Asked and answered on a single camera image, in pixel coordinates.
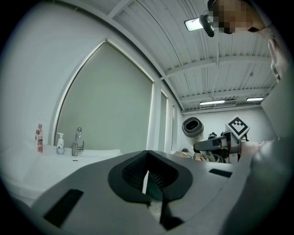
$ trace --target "ceiling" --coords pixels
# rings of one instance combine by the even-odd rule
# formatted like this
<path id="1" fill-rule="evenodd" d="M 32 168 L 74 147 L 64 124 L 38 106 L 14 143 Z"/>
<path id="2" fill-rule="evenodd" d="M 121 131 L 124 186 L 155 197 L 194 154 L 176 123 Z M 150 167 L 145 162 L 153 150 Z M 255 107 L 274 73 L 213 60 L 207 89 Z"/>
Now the ceiling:
<path id="1" fill-rule="evenodd" d="M 184 22 L 206 9 L 204 0 L 63 0 L 114 26 L 151 61 L 183 112 L 251 108 L 248 97 L 266 96 L 275 85 L 267 40 L 258 33 L 213 38 Z M 201 101 L 226 103 L 200 107 Z"/>

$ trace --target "white wall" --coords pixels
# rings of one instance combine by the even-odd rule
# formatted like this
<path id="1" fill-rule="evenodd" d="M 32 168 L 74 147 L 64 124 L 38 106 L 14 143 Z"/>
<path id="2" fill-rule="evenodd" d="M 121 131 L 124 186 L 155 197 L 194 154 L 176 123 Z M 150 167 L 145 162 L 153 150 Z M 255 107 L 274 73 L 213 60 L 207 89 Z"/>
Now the white wall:
<path id="1" fill-rule="evenodd" d="M 248 140 L 259 142 L 275 138 L 272 125 L 262 109 L 183 115 L 182 120 L 185 121 L 189 117 L 197 117 L 204 125 L 204 140 L 207 140 L 208 135 L 212 132 L 220 136 L 221 133 L 226 130 L 225 123 L 236 115 L 250 127 L 247 134 Z M 190 146 L 183 132 L 181 134 L 181 146 L 182 149 L 189 149 Z"/>
<path id="2" fill-rule="evenodd" d="M 44 143 L 51 143 L 49 133 L 53 132 L 68 84 L 85 58 L 105 39 L 123 51 L 148 77 L 158 81 L 159 89 L 165 90 L 179 112 L 176 101 L 159 81 L 154 68 L 124 37 L 78 11 L 40 3 L 20 22 L 1 55 L 0 129 L 3 138 L 0 152 L 34 141 L 38 123 L 43 124 Z M 155 111 L 154 103 L 160 103 L 160 98 L 156 97 L 153 93 L 149 140 L 158 140 L 159 135 L 156 125 L 160 113 Z M 157 149 L 156 144 L 147 147 Z"/>

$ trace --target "fluorescent light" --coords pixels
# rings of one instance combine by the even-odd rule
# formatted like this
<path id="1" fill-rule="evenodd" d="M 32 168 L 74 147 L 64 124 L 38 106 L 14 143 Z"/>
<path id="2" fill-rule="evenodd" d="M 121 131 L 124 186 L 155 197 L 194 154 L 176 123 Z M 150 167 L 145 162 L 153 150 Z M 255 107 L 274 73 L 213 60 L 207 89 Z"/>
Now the fluorescent light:
<path id="1" fill-rule="evenodd" d="M 201 102 L 200 105 L 212 105 L 212 104 L 221 104 L 225 103 L 225 101 L 208 101 L 208 102 Z"/>
<path id="2" fill-rule="evenodd" d="M 256 98 L 247 98 L 246 101 L 261 101 L 261 100 L 263 100 L 262 97 L 256 97 Z"/>
<path id="3" fill-rule="evenodd" d="M 185 25 L 189 31 L 197 30 L 203 28 L 199 22 L 199 18 L 185 21 Z"/>

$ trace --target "black slot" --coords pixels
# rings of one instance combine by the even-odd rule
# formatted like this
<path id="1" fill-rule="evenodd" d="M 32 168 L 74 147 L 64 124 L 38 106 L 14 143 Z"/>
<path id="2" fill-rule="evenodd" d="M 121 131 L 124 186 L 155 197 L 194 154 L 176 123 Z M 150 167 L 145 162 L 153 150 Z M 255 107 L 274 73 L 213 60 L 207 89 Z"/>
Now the black slot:
<path id="1" fill-rule="evenodd" d="M 83 193 L 77 189 L 70 189 L 43 218 L 56 227 L 60 227 Z"/>
<path id="2" fill-rule="evenodd" d="M 196 121 L 196 120 L 192 120 L 190 121 L 187 125 L 186 125 L 186 128 L 188 130 L 193 130 L 194 128 L 196 128 L 197 126 L 199 125 L 199 122 Z"/>
<path id="3" fill-rule="evenodd" d="M 125 201 L 150 205 L 150 196 L 142 193 L 147 171 L 168 202 L 182 198 L 193 182 L 192 173 L 184 166 L 153 151 L 142 151 L 110 170 L 109 186 Z"/>
<path id="4" fill-rule="evenodd" d="M 222 171 L 222 170 L 218 170 L 218 169 L 211 169 L 209 172 L 212 174 L 217 174 L 217 175 L 224 176 L 227 178 L 230 178 L 232 175 L 232 172 Z"/>

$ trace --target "chrome faucet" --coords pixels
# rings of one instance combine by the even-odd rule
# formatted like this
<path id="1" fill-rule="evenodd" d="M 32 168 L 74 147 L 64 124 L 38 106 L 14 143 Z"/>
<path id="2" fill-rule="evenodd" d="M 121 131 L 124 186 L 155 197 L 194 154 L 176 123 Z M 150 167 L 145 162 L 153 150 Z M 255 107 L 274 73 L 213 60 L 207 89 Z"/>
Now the chrome faucet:
<path id="1" fill-rule="evenodd" d="M 77 131 L 75 133 L 75 139 L 74 139 L 74 143 L 73 143 L 73 151 L 72 151 L 72 155 L 75 157 L 78 155 L 78 150 L 84 150 L 84 145 L 85 145 L 85 141 L 83 140 L 83 146 L 82 147 L 78 147 L 78 138 L 82 138 L 82 128 L 78 127 Z"/>

